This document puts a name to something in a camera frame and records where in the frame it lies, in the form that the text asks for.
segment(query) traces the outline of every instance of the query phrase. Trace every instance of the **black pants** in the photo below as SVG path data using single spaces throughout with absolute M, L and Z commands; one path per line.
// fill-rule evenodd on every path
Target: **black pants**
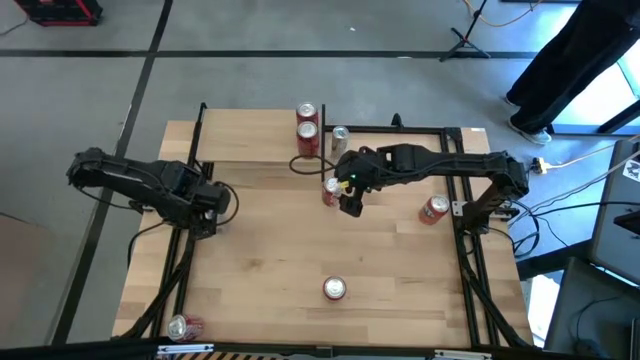
M 546 128 L 639 37 L 640 29 L 583 0 L 507 93 L 520 106 L 512 123 L 527 133 Z

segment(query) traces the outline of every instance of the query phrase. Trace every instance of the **white sneaker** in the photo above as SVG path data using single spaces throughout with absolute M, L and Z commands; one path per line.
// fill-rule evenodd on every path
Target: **white sneaker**
M 529 134 L 529 133 L 526 133 L 526 132 L 518 129 L 518 127 L 513 125 L 511 123 L 511 119 L 509 119 L 508 123 L 509 123 L 509 127 L 511 129 L 513 129 L 515 132 L 517 132 L 518 134 L 522 135 L 523 138 L 531 141 L 534 144 L 546 145 L 546 144 L 550 143 L 551 140 L 552 140 L 551 139 L 551 135 L 549 135 L 546 130 L 541 130 L 541 131 L 539 131 L 539 132 L 537 132 L 535 134 Z

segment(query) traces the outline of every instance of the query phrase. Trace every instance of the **soda can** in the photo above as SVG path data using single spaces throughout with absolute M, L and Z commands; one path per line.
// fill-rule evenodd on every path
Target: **soda can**
M 193 341 L 204 331 L 204 320 L 199 316 L 176 315 L 167 326 L 169 339 L 175 342 Z
M 298 153 L 305 157 L 318 154 L 320 140 L 318 139 L 318 127 L 311 121 L 305 121 L 298 125 Z
M 331 158 L 337 160 L 347 151 L 349 130 L 345 126 L 336 126 L 331 134 Z
M 433 225 L 449 211 L 449 199 L 444 196 L 432 196 L 418 211 L 420 222 Z
M 298 120 L 298 125 L 302 124 L 305 121 L 311 121 L 312 123 L 318 125 L 318 109 L 316 106 L 310 102 L 304 102 L 298 105 L 296 109 L 296 118 Z
M 324 296 L 331 301 L 338 301 L 347 293 L 347 284 L 338 276 L 331 276 L 322 285 Z
M 342 189 L 336 178 L 328 178 L 322 184 L 322 202 L 327 206 L 338 206 Z

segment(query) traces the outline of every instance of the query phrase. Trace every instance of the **wooden table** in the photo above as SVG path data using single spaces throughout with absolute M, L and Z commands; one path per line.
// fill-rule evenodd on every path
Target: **wooden table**
M 469 347 L 451 216 L 433 226 L 417 219 L 428 197 L 447 194 L 445 178 L 366 194 L 362 216 L 352 218 L 322 204 L 319 176 L 288 169 L 297 155 L 295 123 L 294 110 L 205 113 L 197 158 L 215 162 L 214 180 L 234 186 L 241 207 L 216 236 L 196 245 L 185 313 L 205 319 L 201 340 Z M 193 126 L 170 121 L 159 158 L 186 161 Z M 462 133 L 466 152 L 488 152 L 484 129 Z M 439 137 L 411 134 L 352 134 L 349 147 L 396 143 L 441 149 Z M 299 166 L 319 168 L 314 161 Z M 471 183 L 478 196 L 489 181 Z M 457 192 L 462 194 L 460 186 Z M 146 214 L 140 227 L 157 222 L 155 214 Z M 491 226 L 506 230 L 498 221 Z M 129 329 L 156 295 L 170 233 L 163 226 L 137 240 L 114 335 Z M 492 297 L 516 331 L 531 341 L 511 243 L 496 233 L 482 242 Z M 322 293 L 331 275 L 343 277 L 348 286 L 339 302 L 327 301 Z M 475 303 L 481 339 L 487 343 L 483 308 Z M 172 308 L 170 299 L 165 322 Z

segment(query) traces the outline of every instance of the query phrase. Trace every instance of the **red soda can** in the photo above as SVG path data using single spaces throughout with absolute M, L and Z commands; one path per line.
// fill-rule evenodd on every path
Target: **red soda can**
M 175 342 L 193 341 L 204 331 L 204 320 L 199 316 L 176 315 L 167 326 L 169 339 Z
M 340 203 L 340 183 L 336 178 L 328 178 L 322 184 L 322 202 L 327 206 L 337 206 Z
M 320 140 L 318 139 L 318 127 L 311 121 L 305 121 L 298 125 L 298 153 L 302 156 L 312 157 L 318 154 Z
M 296 118 L 298 119 L 298 125 L 305 121 L 311 121 L 318 125 L 318 109 L 310 102 L 304 102 L 298 105 L 296 109 Z
M 449 199 L 444 196 L 432 196 L 418 211 L 418 219 L 425 225 L 433 225 L 449 211 Z
M 331 301 L 338 301 L 347 293 L 347 284 L 338 276 L 331 276 L 322 285 L 324 296 Z

